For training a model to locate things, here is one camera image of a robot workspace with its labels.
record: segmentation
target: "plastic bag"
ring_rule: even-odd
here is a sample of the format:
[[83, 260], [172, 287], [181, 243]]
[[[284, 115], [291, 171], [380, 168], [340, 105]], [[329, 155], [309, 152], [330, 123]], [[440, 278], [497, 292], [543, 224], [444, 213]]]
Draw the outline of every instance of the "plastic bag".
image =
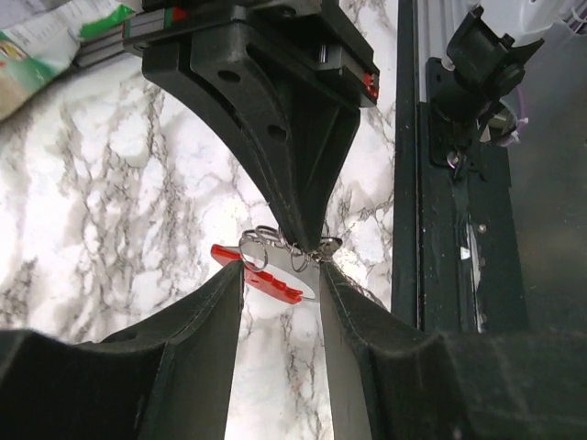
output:
[[114, 0], [71, 0], [0, 31], [0, 120], [67, 70], [81, 41], [132, 14]]

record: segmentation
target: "screw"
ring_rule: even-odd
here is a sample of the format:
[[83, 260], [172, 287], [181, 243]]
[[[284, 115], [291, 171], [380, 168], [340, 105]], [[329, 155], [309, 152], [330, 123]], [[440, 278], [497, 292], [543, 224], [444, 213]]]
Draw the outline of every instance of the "screw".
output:
[[462, 431], [458, 426], [455, 426], [455, 429], [452, 430], [452, 438], [454, 440], [461, 440], [462, 439]]
[[280, 6], [277, 8], [277, 13], [283, 18], [295, 17], [295, 9], [289, 6]]
[[322, 64], [328, 61], [328, 48], [326, 44], [320, 46], [320, 54], [318, 55], [318, 61]]
[[457, 168], [457, 165], [459, 165], [459, 161], [460, 161], [460, 157], [459, 154], [457, 154], [456, 151], [451, 151], [448, 155], [447, 155], [447, 163], [449, 164], [449, 166], [454, 170], [455, 168]]

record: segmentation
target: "marble surface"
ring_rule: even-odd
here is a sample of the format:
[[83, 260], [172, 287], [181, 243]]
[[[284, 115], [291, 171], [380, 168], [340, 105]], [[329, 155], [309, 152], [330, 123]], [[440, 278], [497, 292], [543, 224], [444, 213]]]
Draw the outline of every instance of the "marble surface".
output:
[[[382, 71], [328, 208], [336, 261], [390, 307], [395, 0], [345, 1]], [[0, 327], [99, 341], [219, 270], [212, 244], [275, 226], [210, 129], [139, 61], [56, 82], [0, 125]], [[248, 289], [227, 439], [331, 439], [317, 304]]]

